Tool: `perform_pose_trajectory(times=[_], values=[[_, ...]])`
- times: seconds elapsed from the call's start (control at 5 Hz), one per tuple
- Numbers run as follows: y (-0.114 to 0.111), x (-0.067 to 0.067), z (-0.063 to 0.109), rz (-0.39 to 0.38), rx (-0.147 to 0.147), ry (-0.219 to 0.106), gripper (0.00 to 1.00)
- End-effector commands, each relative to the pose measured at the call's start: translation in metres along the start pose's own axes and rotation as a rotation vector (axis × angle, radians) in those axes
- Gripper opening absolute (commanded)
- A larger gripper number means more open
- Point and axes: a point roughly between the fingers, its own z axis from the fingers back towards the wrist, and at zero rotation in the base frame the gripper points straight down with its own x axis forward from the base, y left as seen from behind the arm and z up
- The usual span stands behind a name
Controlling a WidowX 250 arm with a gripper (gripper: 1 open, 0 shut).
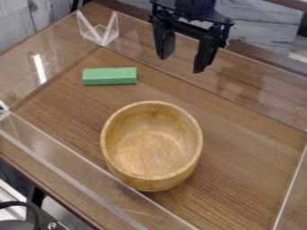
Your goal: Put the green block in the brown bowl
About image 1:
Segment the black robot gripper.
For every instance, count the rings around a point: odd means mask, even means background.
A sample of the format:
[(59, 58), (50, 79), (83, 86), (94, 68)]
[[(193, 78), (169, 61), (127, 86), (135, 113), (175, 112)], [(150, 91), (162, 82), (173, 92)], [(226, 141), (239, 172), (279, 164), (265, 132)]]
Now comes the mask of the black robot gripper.
[(234, 21), (217, 10), (218, 0), (150, 0), (154, 40), (161, 59), (175, 50), (175, 32), (199, 40), (194, 72), (213, 64), (219, 48), (227, 44)]

